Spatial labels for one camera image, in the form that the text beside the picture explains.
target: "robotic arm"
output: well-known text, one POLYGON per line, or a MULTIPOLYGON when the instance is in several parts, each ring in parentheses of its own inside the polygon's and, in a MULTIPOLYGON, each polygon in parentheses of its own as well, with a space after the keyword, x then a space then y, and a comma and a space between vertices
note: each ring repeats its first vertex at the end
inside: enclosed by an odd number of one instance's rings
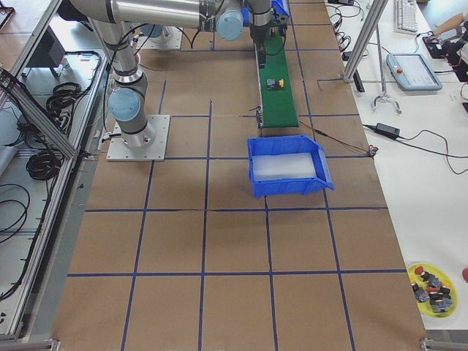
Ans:
POLYGON ((112 62, 119 88, 109 97, 109 107, 121 127, 122 140, 133 148, 150 145, 155 131, 143 112, 148 81, 125 38, 126 22, 180 26, 218 31, 227 40, 242 32, 241 8, 249 8, 250 37, 259 66, 265 66, 265 41, 270 33, 271 0, 71 0, 86 15, 112 62))

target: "white keyboard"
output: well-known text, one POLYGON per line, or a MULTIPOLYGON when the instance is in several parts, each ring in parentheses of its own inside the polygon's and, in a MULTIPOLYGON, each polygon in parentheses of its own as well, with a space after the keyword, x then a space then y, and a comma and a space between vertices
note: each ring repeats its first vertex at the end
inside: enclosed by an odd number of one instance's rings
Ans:
POLYGON ((395 0, 395 31, 416 34, 418 31, 416 7, 416 0, 395 0))

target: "green conveyor belt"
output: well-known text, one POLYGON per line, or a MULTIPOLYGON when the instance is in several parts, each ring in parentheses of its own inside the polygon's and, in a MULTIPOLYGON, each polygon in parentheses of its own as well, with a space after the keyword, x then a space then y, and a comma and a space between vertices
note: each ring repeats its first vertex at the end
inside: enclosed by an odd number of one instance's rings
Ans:
POLYGON ((260 93, 263 104, 263 128, 298 127, 298 114, 295 110, 291 80, 287 71, 286 55, 284 54, 283 38, 272 35, 266 42, 268 53, 277 53, 267 56, 264 69, 259 70, 260 93), (284 88, 268 90, 267 79, 283 79, 284 88))

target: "blue framed tablet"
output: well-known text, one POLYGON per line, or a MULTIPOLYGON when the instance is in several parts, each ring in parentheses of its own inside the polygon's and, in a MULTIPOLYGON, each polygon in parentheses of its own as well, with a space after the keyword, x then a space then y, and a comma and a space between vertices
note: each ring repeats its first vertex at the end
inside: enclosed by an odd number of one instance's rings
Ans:
POLYGON ((389 53, 387 65, 401 90, 442 89, 439 78, 420 53, 389 53))

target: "yellow plate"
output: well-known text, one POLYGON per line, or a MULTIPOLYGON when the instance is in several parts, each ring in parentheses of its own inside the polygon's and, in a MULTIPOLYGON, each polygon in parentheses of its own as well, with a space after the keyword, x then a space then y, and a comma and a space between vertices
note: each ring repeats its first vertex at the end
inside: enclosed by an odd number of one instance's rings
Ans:
POLYGON ((412 265, 411 267, 408 268, 408 275, 409 279, 413 282, 417 282, 420 287, 423 289, 426 289, 426 283, 423 282, 423 279, 415 273, 415 269, 422 265, 424 267, 424 271, 429 272, 431 274, 434 274, 439 280, 446 285, 450 289, 450 296, 453 301, 453 305, 449 308, 447 308, 446 312, 442 313, 434 313, 432 311, 431 305, 429 304, 429 301, 427 302, 418 302, 418 308, 419 312, 425 314, 426 316, 430 317, 436 317, 436 318, 444 318, 450 316, 456 309, 457 305, 457 295, 455 291, 455 287, 452 284, 452 281, 442 272, 440 269, 437 267, 434 267, 433 265, 429 265, 428 263, 417 263, 415 265, 412 265))

